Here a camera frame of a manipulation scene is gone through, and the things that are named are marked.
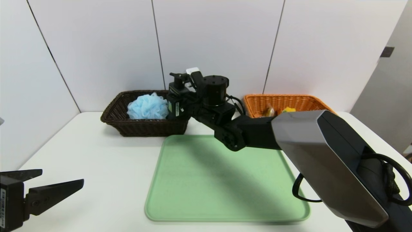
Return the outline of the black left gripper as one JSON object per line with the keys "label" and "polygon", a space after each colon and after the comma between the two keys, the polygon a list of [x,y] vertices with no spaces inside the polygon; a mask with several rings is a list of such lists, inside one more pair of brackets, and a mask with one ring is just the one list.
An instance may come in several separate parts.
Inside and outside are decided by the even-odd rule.
{"label": "black left gripper", "polygon": [[41,176],[42,169],[4,171],[1,174],[1,231],[20,228],[30,215],[38,216],[84,186],[84,179],[30,188],[25,198],[24,181]]}

